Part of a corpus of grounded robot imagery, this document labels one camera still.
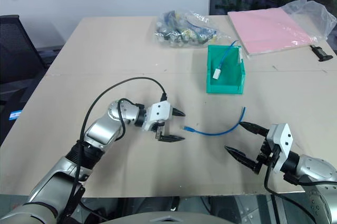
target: gray floor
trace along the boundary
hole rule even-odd
[[[304,194],[293,193],[289,194],[289,197],[300,202],[304,206],[308,206],[307,199]],[[204,197],[204,202],[206,202],[206,206],[209,208],[209,204]],[[27,200],[27,196],[17,196],[17,195],[4,195],[0,194],[0,217],[4,216],[15,207],[25,203]],[[137,209],[144,198],[137,198],[134,201],[132,207]],[[263,220],[263,216],[260,216],[260,211],[258,208],[257,197],[255,195],[248,196],[235,196],[236,204],[239,208],[241,223],[247,224],[265,224],[266,222]],[[107,212],[115,209],[117,204],[117,199],[112,198],[84,198],[83,202],[91,209],[97,209],[100,207],[104,207]],[[270,221],[268,223],[274,224],[276,223],[272,200],[270,196],[267,196],[267,207],[269,210]],[[204,214],[209,214],[206,208],[204,207],[201,197],[187,197],[180,198],[180,204],[178,211],[184,212],[199,212]],[[295,223],[312,223],[311,220],[305,216],[301,211],[299,211],[292,204],[285,202],[284,203],[284,211],[287,218],[288,224]],[[83,223],[86,217],[88,216],[88,212],[83,210],[81,207],[77,207],[73,213],[73,218],[77,221]]]

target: white connector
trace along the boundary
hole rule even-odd
[[[216,70],[214,71],[213,78],[218,80],[220,74],[221,74],[221,70],[220,70],[220,69],[216,69]]]

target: blue ethernet cable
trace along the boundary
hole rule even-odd
[[[217,79],[217,80],[219,79],[219,76],[220,76],[220,74],[221,74],[222,64],[223,64],[225,58],[227,57],[229,51],[230,51],[230,50],[232,49],[232,47],[234,46],[235,42],[237,42],[237,40],[236,40],[236,41],[233,41],[233,43],[226,49],[224,55],[222,56],[222,58],[221,58],[221,60],[220,60],[220,63],[219,63],[219,66],[218,66],[218,67],[215,69],[215,71],[214,71],[214,74],[213,74],[213,78],[214,78],[214,79]]]
[[[189,126],[184,126],[183,129],[185,131],[189,131],[189,132],[192,132],[192,133],[198,133],[198,134],[202,134],[202,135],[205,135],[205,136],[220,136],[220,135],[224,135],[224,134],[232,132],[239,125],[239,123],[243,119],[245,111],[246,111],[246,107],[243,108],[241,116],[240,116],[240,119],[239,119],[238,123],[235,124],[235,126],[233,126],[232,128],[230,128],[229,130],[221,132],[221,133],[205,133],[205,132],[200,132],[200,131],[195,130],[194,128],[190,128]]]

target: black cable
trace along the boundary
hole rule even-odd
[[[123,136],[125,135],[125,123],[124,123],[124,120],[123,120],[123,117],[122,117],[122,111],[121,111],[121,102],[122,101],[128,101],[130,104],[133,104],[129,99],[119,99],[118,100],[118,103],[117,103],[117,111],[118,111],[118,116],[119,116],[119,119],[120,119],[120,122],[122,124],[122,128],[123,128],[123,132],[121,134],[121,136],[119,136],[116,141],[120,140],[121,138],[123,138]]]
[[[202,201],[202,204],[204,205],[204,207],[206,208],[207,212],[209,212],[209,214],[211,214],[211,210],[207,207],[204,199],[202,197],[200,197],[201,201]]]
[[[78,204],[79,204],[84,210],[86,210],[86,211],[92,213],[93,215],[95,215],[95,216],[101,218],[102,220],[104,220],[104,221],[108,221],[108,220],[109,220],[109,219],[107,219],[106,217],[104,217],[104,216],[102,216],[102,215],[100,215],[100,214],[94,212],[93,210],[91,210],[91,209],[90,209],[89,207],[87,207],[82,201],[80,201]]]
[[[272,204],[273,204],[273,209],[274,209],[274,215],[275,215],[276,224],[283,224],[283,222],[282,223],[280,222],[280,214],[279,214],[279,210],[277,208],[276,197],[277,197],[276,195],[273,195],[273,194],[270,195],[270,198],[272,199]]]
[[[333,184],[337,185],[335,181],[316,181],[316,182],[296,182],[300,186],[319,186],[321,184]]]
[[[71,201],[72,201],[72,198],[74,197],[75,195],[75,190],[76,190],[76,186],[77,186],[77,183],[78,183],[78,179],[80,177],[80,169],[81,169],[81,163],[82,163],[82,154],[83,154],[83,142],[84,142],[84,132],[85,132],[85,127],[86,127],[86,123],[89,119],[89,115],[92,111],[92,109],[94,108],[95,104],[98,102],[98,100],[106,93],[108,92],[109,90],[123,84],[123,83],[126,83],[126,82],[129,82],[129,81],[132,81],[132,80],[138,80],[138,79],[146,79],[146,80],[150,80],[150,81],[153,81],[155,82],[163,91],[163,94],[162,94],[162,97],[161,97],[161,101],[163,100],[166,100],[166,92],[165,92],[165,89],[164,87],[160,84],[160,82],[158,82],[157,80],[153,79],[153,78],[150,78],[150,77],[145,77],[145,76],[139,76],[139,77],[133,77],[133,78],[129,78],[129,79],[126,79],[122,82],[119,82],[119,83],[116,83],[114,85],[112,85],[111,87],[107,88],[105,91],[103,91],[95,100],[94,102],[91,104],[91,106],[89,107],[87,113],[85,114],[85,118],[84,118],[84,121],[83,121],[83,124],[82,124],[82,128],[81,128],[81,132],[80,132],[80,139],[77,141],[80,146],[79,146],[79,152],[78,152],[78,162],[76,164],[76,172],[75,172],[75,178],[74,178],[74,182],[73,182],[73,187],[72,187],[72,190],[70,192],[70,195],[69,195],[69,198],[68,198],[68,201],[67,201],[67,204],[65,206],[65,210],[68,209],[68,207],[70,206],[71,204]],[[62,215],[61,218],[60,218],[60,222],[62,222],[62,220],[64,219],[65,215]]]
[[[277,192],[273,191],[272,189],[268,188],[268,181],[269,181],[269,176],[270,176],[271,170],[272,170],[272,162],[268,165],[267,172],[265,173],[265,178],[264,178],[264,187],[265,187],[265,189],[269,193],[274,194],[274,195],[280,197],[281,199],[284,199],[284,200],[286,200],[286,201],[294,204],[295,206],[297,206],[298,208],[300,208],[306,215],[308,215],[310,217],[310,219],[314,223],[316,223],[315,218],[312,216],[312,214],[309,213],[309,211],[306,210],[303,206],[301,206],[300,204],[298,204],[296,201],[294,201],[294,200],[292,200],[292,199],[290,199],[290,198],[288,198],[288,197],[286,197],[284,195],[281,195],[280,193],[277,193]]]

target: robotic arm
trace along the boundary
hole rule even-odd
[[[273,124],[269,130],[248,122],[240,122],[248,131],[265,137],[256,161],[241,151],[225,146],[240,163],[259,174],[262,165],[275,173],[284,172],[284,180],[301,185],[311,204],[312,216],[317,223],[337,223],[337,170],[323,159],[312,158],[290,151],[293,138],[288,124]]]
[[[184,139],[175,135],[162,134],[166,120],[171,119],[173,115],[185,116],[183,112],[173,108],[168,101],[155,103],[147,110],[144,105],[133,104],[127,99],[119,102],[124,123],[141,127],[142,131],[154,131],[159,141],[175,142]],[[0,222],[51,224],[56,223],[62,215],[70,216],[85,191],[81,182],[88,179],[96,163],[121,134],[122,123],[117,107],[118,101],[111,103],[107,112],[85,132],[84,142],[77,141],[70,152],[62,157],[37,184],[29,195],[28,202],[15,208]],[[65,209],[75,179],[80,144],[83,144],[83,152],[79,182],[71,204]]]

